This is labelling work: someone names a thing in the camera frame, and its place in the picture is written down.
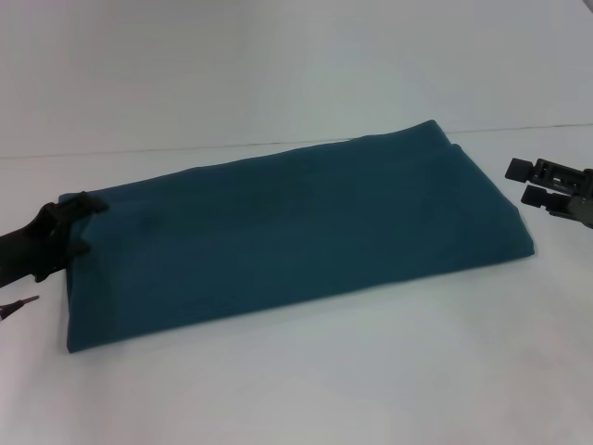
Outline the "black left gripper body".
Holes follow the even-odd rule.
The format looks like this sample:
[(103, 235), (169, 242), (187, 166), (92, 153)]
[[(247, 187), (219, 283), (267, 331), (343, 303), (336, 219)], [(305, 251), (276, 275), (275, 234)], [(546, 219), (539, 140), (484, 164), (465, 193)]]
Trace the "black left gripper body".
[(66, 268), (75, 255), (73, 207), (48, 203), (26, 226), (1, 236), (1, 287), (32, 276), (36, 283)]

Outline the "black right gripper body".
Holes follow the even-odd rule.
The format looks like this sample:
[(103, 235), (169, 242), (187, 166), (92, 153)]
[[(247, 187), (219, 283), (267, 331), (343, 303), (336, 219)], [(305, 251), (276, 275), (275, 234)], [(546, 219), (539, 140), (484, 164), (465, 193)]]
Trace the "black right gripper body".
[(561, 193), (551, 195), (547, 212), (592, 228), (592, 170), (555, 167), (551, 177), (555, 190)]

